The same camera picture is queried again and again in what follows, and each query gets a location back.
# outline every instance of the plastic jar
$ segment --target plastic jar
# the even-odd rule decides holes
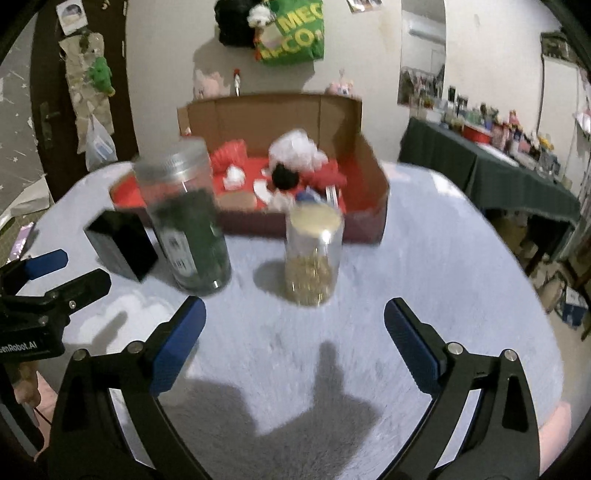
[[[285,281],[296,303],[318,306],[335,292],[343,227],[342,213],[323,203],[302,203],[290,210]]]
[[[202,139],[181,140],[134,165],[139,190],[174,278],[196,295],[227,285],[226,240],[216,221],[212,171]]]

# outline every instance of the white plastic bag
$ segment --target white plastic bag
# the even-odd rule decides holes
[[[293,171],[316,171],[328,162],[326,154],[316,148],[303,130],[292,130],[269,147],[269,169],[278,163]]]
[[[88,121],[86,133],[86,169],[94,171],[117,161],[115,143],[108,131],[92,115]]]

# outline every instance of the photo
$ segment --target photo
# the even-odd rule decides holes
[[[57,16],[65,35],[71,35],[88,25],[82,0],[68,0],[56,7]]]
[[[382,0],[347,0],[353,13],[369,12],[382,5]]]

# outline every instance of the silver metal lid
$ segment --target silver metal lid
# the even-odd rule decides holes
[[[164,154],[150,153],[134,164],[135,177],[140,185],[161,181],[187,181],[196,171],[209,167],[209,155],[203,138],[183,139]]]

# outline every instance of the red container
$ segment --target red container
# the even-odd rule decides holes
[[[492,134],[484,127],[477,125],[466,124],[462,131],[462,136],[476,143],[490,144],[492,141]]]

